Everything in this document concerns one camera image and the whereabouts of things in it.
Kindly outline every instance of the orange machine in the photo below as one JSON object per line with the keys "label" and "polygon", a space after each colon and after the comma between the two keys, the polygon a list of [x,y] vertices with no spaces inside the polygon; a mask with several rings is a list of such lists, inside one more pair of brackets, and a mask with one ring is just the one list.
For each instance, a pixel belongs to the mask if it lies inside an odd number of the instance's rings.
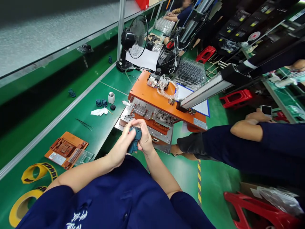
{"label": "orange machine", "polygon": [[72,168],[81,156],[81,152],[89,145],[88,142],[65,132],[61,138],[58,138],[45,157],[59,164],[64,169]]}
{"label": "orange machine", "polygon": [[[129,92],[131,106],[126,106],[120,118],[120,125],[125,126],[131,119],[145,119],[152,140],[158,145],[171,144],[173,124],[183,121],[191,132],[205,131],[206,117],[198,112],[184,113],[176,109],[176,103],[157,93],[156,88],[147,85],[150,72],[143,71]],[[170,83],[167,94],[174,94],[175,87]]]}

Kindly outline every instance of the clear plastic tube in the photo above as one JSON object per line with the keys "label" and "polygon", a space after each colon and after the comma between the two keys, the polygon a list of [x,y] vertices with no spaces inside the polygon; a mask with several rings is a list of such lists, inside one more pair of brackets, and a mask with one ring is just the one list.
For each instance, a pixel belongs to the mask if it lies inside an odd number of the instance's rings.
{"label": "clear plastic tube", "polygon": [[172,84],[174,85],[174,87],[176,88],[176,92],[175,92],[175,94],[173,94],[173,95],[167,94],[167,93],[164,91],[165,85],[164,85],[164,84],[161,84],[161,85],[159,85],[158,88],[157,88],[158,94],[161,95],[161,96],[163,96],[163,97],[165,97],[165,98],[167,98],[167,99],[179,100],[179,98],[178,98],[179,88],[178,88],[177,83],[171,81],[171,79],[168,78],[168,77],[165,77],[165,78],[166,78],[170,83],[172,83]]}

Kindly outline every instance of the orange panel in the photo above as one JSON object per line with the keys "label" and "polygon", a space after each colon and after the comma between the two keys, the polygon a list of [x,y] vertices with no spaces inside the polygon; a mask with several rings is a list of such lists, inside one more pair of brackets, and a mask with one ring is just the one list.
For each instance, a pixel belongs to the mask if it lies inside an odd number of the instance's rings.
{"label": "orange panel", "polygon": [[[166,113],[171,114],[172,116],[177,117],[178,119],[187,122],[194,126],[194,118],[199,119],[200,121],[206,123],[206,117],[203,114],[200,114],[196,112],[194,115],[190,115],[189,113],[183,113],[182,111],[179,111],[176,109],[177,103],[174,103],[173,105],[170,105],[168,103],[168,99],[164,98],[163,96],[159,95],[157,93],[156,88],[152,88],[150,86],[147,86],[147,78],[149,77],[150,72],[143,71],[141,75],[139,76],[139,79],[134,84],[133,88],[129,92],[128,99],[130,100],[132,96],[162,110]],[[174,94],[175,93],[175,87],[170,83],[168,86],[168,89],[166,90],[167,94]]]}
{"label": "orange panel", "polygon": [[68,170],[72,168],[80,156],[78,154],[73,162],[69,162],[69,159],[74,156],[74,153],[79,152],[80,149],[86,149],[89,145],[88,142],[76,137],[75,135],[65,132],[61,138],[58,138],[50,147],[50,150],[45,154],[45,157],[54,161],[54,157],[58,154],[64,161],[60,161],[60,166]]}

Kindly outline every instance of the sleeve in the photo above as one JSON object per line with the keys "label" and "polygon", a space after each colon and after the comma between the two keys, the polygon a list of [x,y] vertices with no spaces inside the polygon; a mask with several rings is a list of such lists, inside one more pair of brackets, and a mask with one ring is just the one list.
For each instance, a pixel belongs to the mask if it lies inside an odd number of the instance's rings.
{"label": "sleeve", "polygon": [[34,229],[38,226],[47,228],[54,222],[72,196],[74,196],[74,192],[69,186],[61,185],[51,188],[36,200],[16,229]]}
{"label": "sleeve", "polygon": [[263,129],[261,143],[264,147],[287,154],[305,158],[303,153],[305,124],[259,123]]}
{"label": "sleeve", "polygon": [[192,6],[189,6],[185,10],[183,10],[180,14],[178,14],[177,18],[178,20],[180,20],[180,23],[182,24],[185,23],[191,11],[192,11]]}
{"label": "sleeve", "polygon": [[189,194],[185,192],[176,192],[171,197],[171,203],[175,211],[191,226],[192,229],[216,229],[194,198]]}

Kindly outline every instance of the small blue component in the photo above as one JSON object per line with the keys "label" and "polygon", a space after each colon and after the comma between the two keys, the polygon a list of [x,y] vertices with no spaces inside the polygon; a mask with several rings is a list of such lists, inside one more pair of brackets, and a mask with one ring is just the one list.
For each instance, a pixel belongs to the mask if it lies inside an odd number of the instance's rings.
{"label": "small blue component", "polygon": [[70,96],[71,96],[72,98],[76,97],[76,94],[75,94],[75,92],[72,90],[72,88],[70,88],[70,90],[69,90],[68,92],[69,92],[69,94],[70,94]]}
{"label": "small blue component", "polygon": [[134,127],[132,126],[129,131],[132,131],[132,129],[136,130],[136,136],[134,138],[134,140],[131,142],[131,144],[128,147],[127,153],[132,154],[133,152],[138,151],[138,141],[141,139],[142,137],[142,131],[141,128],[139,127]]}
{"label": "small blue component", "polygon": [[101,107],[101,106],[102,106],[101,100],[98,99],[98,100],[96,100],[95,102],[96,102],[96,105],[97,105],[98,107]]}
{"label": "small blue component", "polygon": [[106,99],[102,99],[102,105],[103,105],[103,107],[107,107],[108,106],[108,103],[107,103]]}

